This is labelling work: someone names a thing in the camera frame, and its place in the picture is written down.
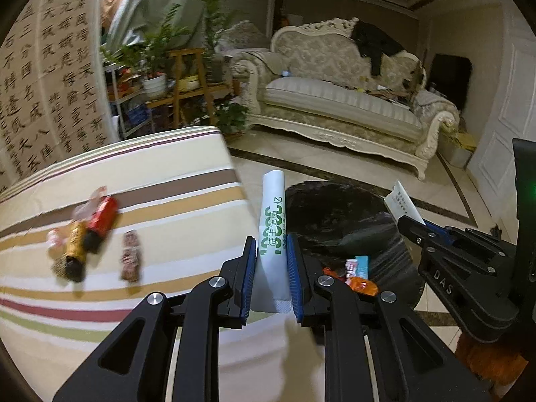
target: orange wrapper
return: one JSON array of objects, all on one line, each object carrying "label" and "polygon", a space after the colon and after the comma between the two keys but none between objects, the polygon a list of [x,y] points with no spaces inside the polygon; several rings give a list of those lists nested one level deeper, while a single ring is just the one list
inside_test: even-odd
[{"label": "orange wrapper", "polygon": [[325,267],[322,270],[324,271],[324,275],[333,276],[334,278],[338,280],[346,281],[346,278],[344,276],[337,275],[337,273],[335,271],[332,271],[329,267]]},{"label": "orange wrapper", "polygon": [[365,278],[359,278],[358,276],[353,276],[346,282],[353,291],[358,291],[359,293],[365,293],[369,296],[376,296],[379,292],[378,286],[370,280]]}]

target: white door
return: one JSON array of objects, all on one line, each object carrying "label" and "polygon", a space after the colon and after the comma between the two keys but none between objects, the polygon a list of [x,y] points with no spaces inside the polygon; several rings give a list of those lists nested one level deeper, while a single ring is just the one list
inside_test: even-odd
[{"label": "white door", "polygon": [[502,67],[491,114],[468,170],[495,221],[517,239],[512,138],[536,141],[536,36],[511,0],[503,1]]}]

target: red snack wrapper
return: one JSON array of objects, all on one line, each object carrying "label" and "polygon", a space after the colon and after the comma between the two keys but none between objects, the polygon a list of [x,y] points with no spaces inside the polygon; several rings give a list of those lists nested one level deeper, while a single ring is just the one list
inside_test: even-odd
[{"label": "red snack wrapper", "polygon": [[87,233],[84,237],[84,249],[96,254],[106,238],[106,234],[112,228],[117,215],[117,200],[114,197],[106,197],[99,204],[97,211],[91,217],[87,225]]}]

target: sofa cushion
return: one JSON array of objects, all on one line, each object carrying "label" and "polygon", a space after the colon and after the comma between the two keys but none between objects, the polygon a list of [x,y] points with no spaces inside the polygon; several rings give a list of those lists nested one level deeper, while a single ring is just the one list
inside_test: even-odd
[{"label": "sofa cushion", "polygon": [[422,134],[411,111],[381,98],[322,80],[282,77],[269,83],[264,102],[351,122],[409,141]]},{"label": "sofa cushion", "polygon": [[297,77],[326,80],[365,90],[374,90],[381,84],[395,91],[406,91],[404,80],[412,79],[419,64],[419,59],[407,51],[400,51],[394,56],[383,55],[381,76],[372,77],[371,59],[361,57],[354,41],[339,34],[276,33],[272,51],[288,59],[288,69]]}]

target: white flower pot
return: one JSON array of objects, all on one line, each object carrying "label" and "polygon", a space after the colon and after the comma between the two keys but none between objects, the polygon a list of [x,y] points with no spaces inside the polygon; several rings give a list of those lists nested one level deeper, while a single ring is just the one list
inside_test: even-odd
[{"label": "white flower pot", "polygon": [[165,74],[154,79],[141,80],[143,90],[150,99],[158,99],[165,96]]}]

